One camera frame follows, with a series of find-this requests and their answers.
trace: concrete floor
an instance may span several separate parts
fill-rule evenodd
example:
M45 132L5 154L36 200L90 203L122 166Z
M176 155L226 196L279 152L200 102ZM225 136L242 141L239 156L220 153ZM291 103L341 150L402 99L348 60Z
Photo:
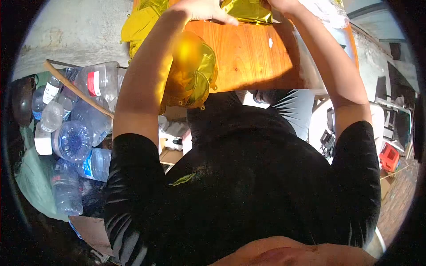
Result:
M50 0L29 30L13 80L45 71L46 59L127 66L128 47L120 44L120 34L132 5L132 0Z

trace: wooden stick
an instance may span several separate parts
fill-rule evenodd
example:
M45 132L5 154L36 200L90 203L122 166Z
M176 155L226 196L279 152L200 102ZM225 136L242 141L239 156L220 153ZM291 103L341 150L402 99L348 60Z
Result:
M398 170L398 171L396 171L396 172L394 172L394 173L391 173L391 174L389 174L389 175L387 175L387 176L385 176L385 177L382 177L380 180L385 179L385 178L388 178L388 177L390 177L390 176L392 176L392 175L395 175L395 174L397 174L397 173L401 172L402 170L404 170L404 169L405 169L405 168L407 168L407 167L409 167L409 165L407 165L406 167L404 167L404 168L402 168L402 169L400 169L400 170Z
M95 107L97 110L99 110L101 113L104 113L111 117L111 119L114 119L114 115L106 110L104 107L97 104L94 100L90 99L90 97L86 96L82 91L80 91L74 84L68 81L66 77L64 77L49 61L44 62L44 67L49 70L49 72L54 75L57 79L59 79L65 86L67 86L72 92L74 92L78 97L85 100L88 104Z

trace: hand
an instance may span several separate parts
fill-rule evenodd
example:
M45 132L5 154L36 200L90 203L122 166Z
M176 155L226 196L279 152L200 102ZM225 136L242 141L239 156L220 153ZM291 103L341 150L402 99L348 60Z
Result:
M236 18L219 7L219 0L181 0L169 9L185 11L189 20L215 19L225 24L238 25Z
M281 13L293 14L302 4L299 0L268 0L269 4Z

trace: person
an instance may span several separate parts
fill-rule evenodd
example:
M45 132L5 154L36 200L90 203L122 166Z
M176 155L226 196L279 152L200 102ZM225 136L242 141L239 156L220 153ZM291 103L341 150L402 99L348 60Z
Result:
M122 265L374 264L361 249L380 211L363 82L298 0L268 1L298 29L330 95L337 136L332 164L305 142L309 91L290 91L268 109L216 93L204 111L188 110L193 148L164 174L158 112L173 44L190 20L238 24L218 0L181 0L142 43L118 97L105 228Z

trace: cardboard box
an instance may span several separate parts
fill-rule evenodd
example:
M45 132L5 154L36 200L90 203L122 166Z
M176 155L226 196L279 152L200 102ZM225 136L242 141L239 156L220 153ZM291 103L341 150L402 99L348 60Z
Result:
M388 194L389 190L391 190L391 184L386 179L380 179L380 189L382 190L382 200L383 200L386 194Z

